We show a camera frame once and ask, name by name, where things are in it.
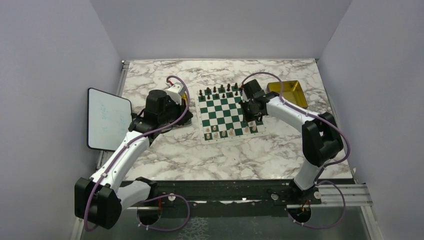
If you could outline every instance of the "robotic arm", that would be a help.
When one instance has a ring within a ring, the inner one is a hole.
[[[289,186],[293,199],[308,194],[321,174],[324,163],[333,159],[343,149],[340,134],[310,115],[319,116],[336,126],[334,117],[328,112],[318,114],[304,109],[302,112],[306,114],[301,114],[294,107],[284,104],[278,93],[265,93],[256,79],[245,83],[241,89],[243,97],[239,104],[245,122],[261,121],[264,115],[269,115],[288,123],[302,133],[302,150],[306,160]]]
[[[138,178],[120,187],[137,158],[152,144],[163,129],[189,125],[193,114],[184,99],[186,86],[175,83],[167,90],[151,90],[146,98],[144,116],[131,122],[122,143],[110,159],[89,179],[80,178],[74,187],[75,216],[105,229],[112,228],[121,212],[146,200],[156,184]]]

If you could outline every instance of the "white marble surface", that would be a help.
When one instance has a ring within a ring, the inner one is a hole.
[[[169,75],[182,78],[189,90],[238,83],[247,75],[266,71],[283,81],[298,80],[308,109],[330,111],[327,96],[314,59],[228,60],[173,59],[137,60],[129,65],[123,94],[139,113],[148,92],[165,89]],[[255,76],[263,88],[275,82],[268,75]],[[290,179],[299,171],[304,156],[301,134],[287,123],[264,117],[270,134],[217,144],[202,145],[194,99],[190,111],[192,126],[161,134],[132,166],[126,180],[145,177],[152,180],[250,180]],[[328,167],[322,178],[351,178],[347,162]]]

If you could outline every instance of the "gold tray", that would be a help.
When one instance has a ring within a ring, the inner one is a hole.
[[[302,90],[301,84],[297,80],[283,81],[282,97],[287,99],[290,103],[296,104],[297,106],[306,109],[308,103],[306,102],[304,91]],[[280,93],[281,84],[279,81],[268,83],[266,86],[266,93],[276,92]]]

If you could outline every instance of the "gray floor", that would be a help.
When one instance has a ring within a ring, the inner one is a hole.
[[[324,226],[333,223],[341,208],[314,208],[309,224]],[[160,219],[156,227],[174,228],[183,219]],[[175,232],[146,231],[137,227],[136,210],[122,213],[116,225],[106,230],[98,228],[84,232],[84,240],[369,240],[369,234],[360,207],[348,207],[344,220],[326,230],[313,230],[295,225],[287,217],[229,217],[192,218]]]

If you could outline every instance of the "chessboard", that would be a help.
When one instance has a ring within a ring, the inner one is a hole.
[[[195,105],[202,144],[268,135],[262,121],[243,122],[241,100],[237,84],[197,90]]]

